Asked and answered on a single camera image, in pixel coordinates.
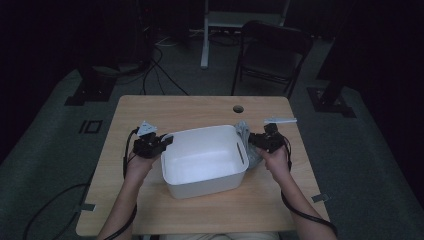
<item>hand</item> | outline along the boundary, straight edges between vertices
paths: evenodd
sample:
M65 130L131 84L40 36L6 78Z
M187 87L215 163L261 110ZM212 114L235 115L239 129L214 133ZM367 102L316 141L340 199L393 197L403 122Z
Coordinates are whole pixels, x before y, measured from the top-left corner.
M153 163L160 156L157 155L154 158L142 158L135 155L133 152L130 153L128 159L131 159L127 166L127 174L125 181L137 184L139 187L143 184L144 179L153 167Z
M273 153L268 153L266 150L256 148L256 151L265 160L266 169L268 169L275 181L280 183L284 177L290 176L290 169L287 164L288 153L284 146L280 147Z

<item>desk leg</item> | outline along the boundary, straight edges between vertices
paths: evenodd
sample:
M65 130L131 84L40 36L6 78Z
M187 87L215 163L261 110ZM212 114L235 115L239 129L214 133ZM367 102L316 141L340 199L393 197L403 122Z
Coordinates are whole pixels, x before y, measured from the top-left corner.
M209 60L209 1L205 0L205 20L204 20L204 33L203 33L203 50L202 59L200 62L201 69L208 68Z
M286 21L286 18L287 18L287 11L289 10L289 5L290 5L290 0L286 0L284 3L283 13L281 15L280 26L284 26L284 22Z

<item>black curtain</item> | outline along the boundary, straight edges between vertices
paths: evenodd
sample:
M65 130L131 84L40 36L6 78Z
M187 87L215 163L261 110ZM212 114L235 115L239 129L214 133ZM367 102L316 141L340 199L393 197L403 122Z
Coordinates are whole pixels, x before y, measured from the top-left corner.
M355 0L292 0L286 26L333 39L346 21Z
M51 91L74 69L72 42L90 1L12 1L0 5L0 163Z
M423 13L421 1L358 0L318 78L361 93L424 206Z

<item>black chair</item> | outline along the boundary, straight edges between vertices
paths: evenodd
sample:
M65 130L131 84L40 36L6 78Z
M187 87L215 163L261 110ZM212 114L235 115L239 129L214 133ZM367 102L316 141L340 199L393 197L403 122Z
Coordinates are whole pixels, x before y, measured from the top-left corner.
M247 74L285 84L287 98L293 92L302 64L311 50L310 34L293 28L253 20L241 29L240 52L234 74L231 96L237 76Z

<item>white plastic bin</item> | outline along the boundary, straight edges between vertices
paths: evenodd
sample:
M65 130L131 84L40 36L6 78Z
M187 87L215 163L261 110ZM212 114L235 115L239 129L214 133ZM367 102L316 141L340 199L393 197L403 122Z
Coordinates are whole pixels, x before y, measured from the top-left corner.
M223 125L167 134L173 143L162 153L162 173L177 199L240 186L249 160L234 126Z

